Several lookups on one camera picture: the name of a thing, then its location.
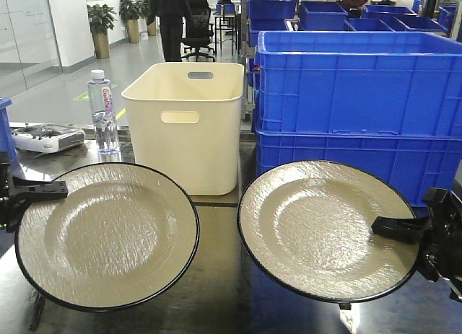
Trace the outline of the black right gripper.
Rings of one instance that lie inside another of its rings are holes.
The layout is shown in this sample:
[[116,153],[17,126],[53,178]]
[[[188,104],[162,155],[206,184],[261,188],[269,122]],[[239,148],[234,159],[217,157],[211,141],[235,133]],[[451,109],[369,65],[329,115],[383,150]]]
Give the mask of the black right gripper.
[[372,232],[381,237],[419,245],[417,270],[428,281],[444,280],[450,298],[461,299],[461,199],[451,190],[429,188],[423,197],[429,216],[378,216]]

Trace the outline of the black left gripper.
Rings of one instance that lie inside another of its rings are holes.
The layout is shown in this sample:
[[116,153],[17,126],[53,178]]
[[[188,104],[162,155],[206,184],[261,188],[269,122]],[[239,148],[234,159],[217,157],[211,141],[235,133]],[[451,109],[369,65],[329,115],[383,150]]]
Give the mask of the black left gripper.
[[12,177],[9,154],[1,152],[1,229],[14,232],[20,221],[20,204],[61,200],[69,191],[64,181],[37,181]]

